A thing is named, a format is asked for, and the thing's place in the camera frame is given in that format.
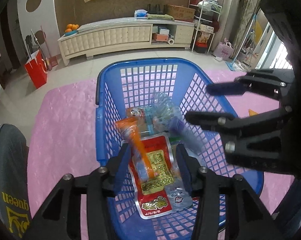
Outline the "large cracker pack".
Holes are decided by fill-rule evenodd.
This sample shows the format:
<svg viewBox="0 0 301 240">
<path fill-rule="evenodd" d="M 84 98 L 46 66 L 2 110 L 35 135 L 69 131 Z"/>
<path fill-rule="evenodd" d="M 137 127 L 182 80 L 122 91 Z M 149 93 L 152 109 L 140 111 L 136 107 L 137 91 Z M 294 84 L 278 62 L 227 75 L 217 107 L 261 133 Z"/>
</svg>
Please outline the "large cracker pack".
<svg viewBox="0 0 301 240">
<path fill-rule="evenodd" d="M 179 118 L 174 117 L 170 120 L 168 130 L 171 135 L 178 137 L 192 152 L 200 154 L 202 151 L 206 150 L 203 142 L 199 140 Z"/>
</svg>

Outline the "red green-label snack bag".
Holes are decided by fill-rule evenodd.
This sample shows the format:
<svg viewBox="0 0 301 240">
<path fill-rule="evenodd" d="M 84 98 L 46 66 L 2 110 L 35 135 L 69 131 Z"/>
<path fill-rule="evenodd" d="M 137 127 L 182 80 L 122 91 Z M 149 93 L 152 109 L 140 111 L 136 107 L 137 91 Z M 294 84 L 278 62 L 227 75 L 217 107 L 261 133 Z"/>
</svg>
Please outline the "red green-label snack bag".
<svg viewBox="0 0 301 240">
<path fill-rule="evenodd" d="M 174 157 L 169 138 L 164 133 L 141 140 L 157 176 L 145 182 L 140 181 L 133 160 L 129 162 L 128 169 L 134 187 L 135 205 L 140 217 L 147 220 L 172 213 L 172 207 L 164 187 L 173 182 L 170 168 Z"/>
</svg>

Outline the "orange sausage snack packet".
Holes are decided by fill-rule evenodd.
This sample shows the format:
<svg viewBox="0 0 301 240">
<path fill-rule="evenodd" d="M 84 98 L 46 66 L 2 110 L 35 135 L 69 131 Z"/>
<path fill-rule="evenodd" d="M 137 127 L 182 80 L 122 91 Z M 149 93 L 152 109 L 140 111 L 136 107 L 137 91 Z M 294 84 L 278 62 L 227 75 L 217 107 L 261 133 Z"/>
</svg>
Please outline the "orange sausage snack packet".
<svg viewBox="0 0 301 240">
<path fill-rule="evenodd" d="M 134 156 L 132 159 L 134 160 L 135 169 L 138 172 L 140 181 L 145 182 L 154 179 L 157 173 L 154 172 L 144 144 L 142 143 L 138 117 L 131 116 L 124 118 L 115 122 L 115 126 L 120 131 L 123 139 L 133 148 Z"/>
</svg>

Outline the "blue-end cookie packet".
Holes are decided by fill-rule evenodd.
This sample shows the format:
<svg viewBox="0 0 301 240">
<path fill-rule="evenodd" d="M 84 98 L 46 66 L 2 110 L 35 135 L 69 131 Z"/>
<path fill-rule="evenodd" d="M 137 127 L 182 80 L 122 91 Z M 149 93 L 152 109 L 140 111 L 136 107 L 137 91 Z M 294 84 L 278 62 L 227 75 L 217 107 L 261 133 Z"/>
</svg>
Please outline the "blue-end cookie packet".
<svg viewBox="0 0 301 240">
<path fill-rule="evenodd" d="M 127 118 L 135 118 L 139 125 L 145 124 L 145 111 L 143 108 L 130 107 L 126 109 Z"/>
</svg>

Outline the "small cracker pack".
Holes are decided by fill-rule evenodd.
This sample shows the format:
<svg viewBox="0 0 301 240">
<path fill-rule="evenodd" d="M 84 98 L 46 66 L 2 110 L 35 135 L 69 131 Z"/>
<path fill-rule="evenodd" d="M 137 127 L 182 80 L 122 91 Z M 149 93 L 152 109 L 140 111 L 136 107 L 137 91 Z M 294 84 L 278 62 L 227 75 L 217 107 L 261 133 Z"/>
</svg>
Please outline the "small cracker pack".
<svg viewBox="0 0 301 240">
<path fill-rule="evenodd" d="M 176 157 L 174 157 L 170 172 L 173 176 L 173 182 L 164 188 L 168 196 L 169 203 L 172 207 L 172 212 L 179 212 L 191 207 L 193 200 L 183 185 Z"/>
</svg>

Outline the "blue clear snack bag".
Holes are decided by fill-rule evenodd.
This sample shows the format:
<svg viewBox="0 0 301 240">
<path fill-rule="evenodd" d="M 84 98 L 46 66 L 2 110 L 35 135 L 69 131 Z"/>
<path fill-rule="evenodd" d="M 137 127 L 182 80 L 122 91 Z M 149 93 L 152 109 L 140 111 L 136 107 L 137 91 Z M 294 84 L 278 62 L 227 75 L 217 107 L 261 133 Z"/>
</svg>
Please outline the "blue clear snack bag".
<svg viewBox="0 0 301 240">
<path fill-rule="evenodd" d="M 181 134 L 185 125 L 179 107 L 164 92 L 154 91 L 150 105 L 144 108 L 145 121 L 151 134 Z"/>
</svg>

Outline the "blue mop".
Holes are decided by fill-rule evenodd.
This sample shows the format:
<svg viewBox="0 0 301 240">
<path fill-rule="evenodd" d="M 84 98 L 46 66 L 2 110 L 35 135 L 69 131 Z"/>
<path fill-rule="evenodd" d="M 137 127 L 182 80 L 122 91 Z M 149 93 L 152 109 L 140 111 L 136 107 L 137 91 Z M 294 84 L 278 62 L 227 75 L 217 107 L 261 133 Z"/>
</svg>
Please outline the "blue mop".
<svg viewBox="0 0 301 240">
<path fill-rule="evenodd" d="M 257 17 L 257 13 L 254 12 L 248 22 L 248 24 L 246 25 L 246 28 L 239 40 L 239 43 L 234 46 L 234 52 L 233 55 L 231 56 L 231 59 L 229 61 L 226 61 L 226 65 L 229 68 L 230 71 L 232 72 L 236 72 L 238 71 L 238 69 L 236 68 L 236 62 L 237 62 L 237 57 L 244 45 L 244 43 L 246 42 L 247 38 L 249 37 L 249 33 L 252 29 L 252 26 L 254 23 L 256 23 L 256 17 Z"/>
</svg>

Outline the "pink gift bag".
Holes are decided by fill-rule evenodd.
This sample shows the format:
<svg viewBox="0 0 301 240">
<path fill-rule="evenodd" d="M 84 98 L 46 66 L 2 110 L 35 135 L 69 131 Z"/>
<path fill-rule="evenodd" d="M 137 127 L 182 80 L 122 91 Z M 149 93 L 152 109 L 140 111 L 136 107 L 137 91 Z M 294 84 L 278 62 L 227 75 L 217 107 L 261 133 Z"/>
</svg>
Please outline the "pink gift bag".
<svg viewBox="0 0 301 240">
<path fill-rule="evenodd" d="M 213 51 L 213 55 L 215 57 L 220 57 L 224 61 L 227 61 L 230 56 L 233 54 L 234 48 L 233 45 L 229 42 L 228 39 L 224 38 L 222 42 L 216 46 L 215 50 Z"/>
</svg>

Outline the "white metal shelf rack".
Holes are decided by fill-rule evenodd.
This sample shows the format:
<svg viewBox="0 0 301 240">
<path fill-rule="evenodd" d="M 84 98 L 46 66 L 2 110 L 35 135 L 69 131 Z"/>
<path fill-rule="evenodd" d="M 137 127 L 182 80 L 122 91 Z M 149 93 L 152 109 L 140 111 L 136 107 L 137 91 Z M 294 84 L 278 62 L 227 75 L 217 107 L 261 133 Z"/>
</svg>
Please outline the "white metal shelf rack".
<svg viewBox="0 0 301 240">
<path fill-rule="evenodd" d="M 189 0 L 188 7 L 195 10 L 191 50 L 208 53 L 219 30 L 222 6 L 218 0 Z"/>
</svg>

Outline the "cardboard box on cabinet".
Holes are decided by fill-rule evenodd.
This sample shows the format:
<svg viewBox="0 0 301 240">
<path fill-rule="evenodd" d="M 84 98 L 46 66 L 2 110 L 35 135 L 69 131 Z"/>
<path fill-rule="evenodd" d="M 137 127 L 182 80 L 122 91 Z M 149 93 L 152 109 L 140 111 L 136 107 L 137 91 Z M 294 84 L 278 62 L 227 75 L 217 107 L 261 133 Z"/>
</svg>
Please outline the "cardboard box on cabinet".
<svg viewBox="0 0 301 240">
<path fill-rule="evenodd" d="M 172 16 L 176 21 L 193 22 L 195 9 L 177 5 L 166 5 L 166 14 Z"/>
</svg>

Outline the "green folded cloth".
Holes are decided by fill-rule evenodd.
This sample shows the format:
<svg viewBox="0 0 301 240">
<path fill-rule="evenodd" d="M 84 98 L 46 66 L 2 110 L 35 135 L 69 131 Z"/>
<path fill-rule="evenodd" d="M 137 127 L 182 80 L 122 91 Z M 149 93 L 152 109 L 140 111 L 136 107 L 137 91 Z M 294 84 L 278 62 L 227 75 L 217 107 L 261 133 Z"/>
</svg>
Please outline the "green folded cloth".
<svg viewBox="0 0 301 240">
<path fill-rule="evenodd" d="M 168 14 L 147 14 L 148 19 L 174 21 L 174 17 Z"/>
</svg>

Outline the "blue tissue pack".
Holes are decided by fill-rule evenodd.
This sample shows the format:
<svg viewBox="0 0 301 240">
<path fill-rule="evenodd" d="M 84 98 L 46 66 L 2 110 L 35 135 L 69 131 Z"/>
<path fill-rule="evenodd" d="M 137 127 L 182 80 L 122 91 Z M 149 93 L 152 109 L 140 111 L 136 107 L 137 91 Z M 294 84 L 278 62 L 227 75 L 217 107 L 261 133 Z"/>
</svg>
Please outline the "blue tissue pack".
<svg viewBox="0 0 301 240">
<path fill-rule="evenodd" d="M 138 9 L 134 11 L 135 18 L 147 18 L 148 12 L 144 9 Z"/>
</svg>

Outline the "red paper bag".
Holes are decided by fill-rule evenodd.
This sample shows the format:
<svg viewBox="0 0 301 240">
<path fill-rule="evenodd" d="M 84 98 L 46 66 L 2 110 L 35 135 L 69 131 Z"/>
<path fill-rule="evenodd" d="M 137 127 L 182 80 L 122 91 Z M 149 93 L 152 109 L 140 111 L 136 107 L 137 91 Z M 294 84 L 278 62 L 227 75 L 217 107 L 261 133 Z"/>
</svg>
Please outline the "red paper bag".
<svg viewBox="0 0 301 240">
<path fill-rule="evenodd" d="M 40 50 L 32 53 L 24 66 L 36 89 L 47 83 L 48 71 Z"/>
</svg>

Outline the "cream TV cabinet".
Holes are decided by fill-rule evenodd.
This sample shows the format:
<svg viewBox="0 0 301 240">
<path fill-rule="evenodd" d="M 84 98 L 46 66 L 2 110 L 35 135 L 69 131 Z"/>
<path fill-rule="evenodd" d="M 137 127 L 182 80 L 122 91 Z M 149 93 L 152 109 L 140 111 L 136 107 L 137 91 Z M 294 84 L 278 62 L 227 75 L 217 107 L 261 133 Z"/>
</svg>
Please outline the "cream TV cabinet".
<svg viewBox="0 0 301 240">
<path fill-rule="evenodd" d="M 58 45 L 65 65 L 79 56 L 86 58 L 118 51 L 153 48 L 191 48 L 194 23 L 148 18 L 116 18 L 80 26 L 64 34 Z"/>
</svg>

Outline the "oranges on plate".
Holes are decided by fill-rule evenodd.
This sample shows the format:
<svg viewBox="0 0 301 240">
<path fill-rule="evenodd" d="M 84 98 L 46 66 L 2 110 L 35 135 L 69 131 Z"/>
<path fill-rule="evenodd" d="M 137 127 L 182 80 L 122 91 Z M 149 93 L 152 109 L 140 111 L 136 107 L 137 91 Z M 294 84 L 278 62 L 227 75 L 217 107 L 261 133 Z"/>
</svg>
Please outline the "oranges on plate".
<svg viewBox="0 0 301 240">
<path fill-rule="evenodd" d="M 68 24 L 66 29 L 65 29 L 65 33 L 69 33 L 71 31 L 75 31 L 79 28 L 80 26 L 78 24 Z"/>
</svg>

